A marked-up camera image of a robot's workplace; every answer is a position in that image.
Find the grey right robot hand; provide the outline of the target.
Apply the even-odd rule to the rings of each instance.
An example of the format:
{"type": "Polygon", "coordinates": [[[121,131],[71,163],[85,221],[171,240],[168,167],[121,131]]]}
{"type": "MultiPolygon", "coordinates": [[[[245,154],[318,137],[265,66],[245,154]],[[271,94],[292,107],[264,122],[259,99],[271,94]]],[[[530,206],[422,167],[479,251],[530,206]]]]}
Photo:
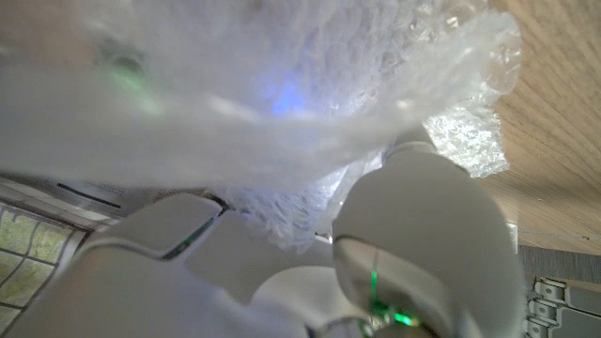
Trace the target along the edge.
{"type": "Polygon", "coordinates": [[[182,193],[89,240],[9,337],[517,337],[524,273],[503,214],[423,129],[292,253],[182,193]]]}

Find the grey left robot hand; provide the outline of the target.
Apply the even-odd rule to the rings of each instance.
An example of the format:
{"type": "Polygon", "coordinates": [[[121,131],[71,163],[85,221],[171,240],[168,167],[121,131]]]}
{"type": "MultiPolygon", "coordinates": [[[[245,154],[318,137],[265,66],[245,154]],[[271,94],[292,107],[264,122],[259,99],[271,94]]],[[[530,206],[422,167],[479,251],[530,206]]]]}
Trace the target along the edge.
{"type": "Polygon", "coordinates": [[[600,338],[600,290],[537,277],[522,324],[528,338],[600,338]]]}

